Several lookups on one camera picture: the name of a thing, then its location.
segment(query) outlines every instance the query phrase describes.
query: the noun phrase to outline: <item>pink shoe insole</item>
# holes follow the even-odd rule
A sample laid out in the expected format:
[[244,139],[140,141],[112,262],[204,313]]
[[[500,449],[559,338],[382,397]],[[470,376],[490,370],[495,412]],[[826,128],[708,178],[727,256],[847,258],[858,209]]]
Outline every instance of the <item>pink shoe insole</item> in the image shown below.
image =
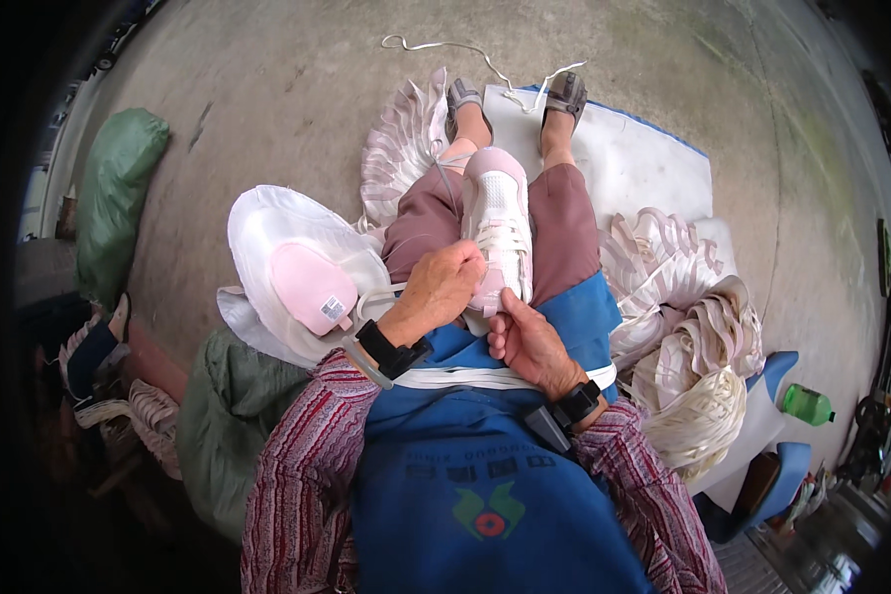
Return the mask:
[[297,320],[323,336],[352,326],[356,285],[342,268],[300,244],[281,244],[271,254],[271,284]]

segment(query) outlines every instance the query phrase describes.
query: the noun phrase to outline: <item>green sack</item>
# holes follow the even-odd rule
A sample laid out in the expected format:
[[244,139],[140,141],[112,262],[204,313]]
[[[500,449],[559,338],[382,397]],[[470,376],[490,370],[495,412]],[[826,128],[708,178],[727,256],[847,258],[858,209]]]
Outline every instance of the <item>green sack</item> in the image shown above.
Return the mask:
[[201,343],[178,410],[182,482],[206,524],[241,543],[257,456],[307,372],[253,350],[227,327]]
[[133,108],[106,120],[89,149],[76,203],[76,287],[108,312],[128,278],[145,192],[167,140],[164,120]]

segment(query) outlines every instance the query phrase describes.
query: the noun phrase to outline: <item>brown shorts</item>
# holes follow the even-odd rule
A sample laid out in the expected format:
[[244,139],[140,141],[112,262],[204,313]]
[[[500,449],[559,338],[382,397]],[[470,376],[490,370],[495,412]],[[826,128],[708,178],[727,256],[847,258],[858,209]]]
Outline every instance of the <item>brown shorts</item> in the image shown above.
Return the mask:
[[[446,169],[455,203],[436,167],[399,200],[399,217],[387,229],[383,261],[392,282],[404,282],[419,258],[460,239],[462,175]],[[545,303],[600,270],[597,227],[584,176],[568,163],[528,185],[532,238],[532,307]]]

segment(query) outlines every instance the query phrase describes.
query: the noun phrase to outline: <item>black strap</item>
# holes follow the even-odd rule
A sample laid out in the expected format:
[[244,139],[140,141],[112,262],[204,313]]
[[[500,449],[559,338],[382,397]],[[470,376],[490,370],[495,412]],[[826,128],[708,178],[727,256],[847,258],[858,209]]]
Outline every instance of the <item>black strap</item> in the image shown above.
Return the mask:
[[379,365],[380,373],[389,379],[396,379],[432,354],[432,345],[425,337],[419,339],[411,349],[392,346],[390,340],[383,336],[376,322],[371,319],[364,324],[360,332],[356,333],[356,338],[363,350]]
[[554,405],[554,416],[561,426],[570,429],[575,423],[581,422],[594,409],[597,408],[597,397],[600,396],[600,388],[594,380],[586,384],[578,384]]

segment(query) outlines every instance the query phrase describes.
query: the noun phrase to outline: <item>concrete floor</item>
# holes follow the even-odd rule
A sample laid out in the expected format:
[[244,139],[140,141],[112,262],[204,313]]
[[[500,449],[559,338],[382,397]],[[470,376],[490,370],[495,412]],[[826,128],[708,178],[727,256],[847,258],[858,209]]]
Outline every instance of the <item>concrete floor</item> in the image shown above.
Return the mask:
[[76,160],[108,115],[166,119],[130,279],[135,322],[182,368],[223,323],[219,286],[238,284],[228,210],[256,184],[289,185],[345,217],[362,212],[360,148],[392,90],[439,65],[491,82],[474,43],[517,85],[588,59],[589,96],[704,150],[714,213],[764,313],[767,350],[799,350],[789,380],[838,418],[790,419],[783,439],[833,465],[876,364],[883,302],[875,220],[891,229],[891,162],[856,69],[803,0],[172,0],[99,83]]

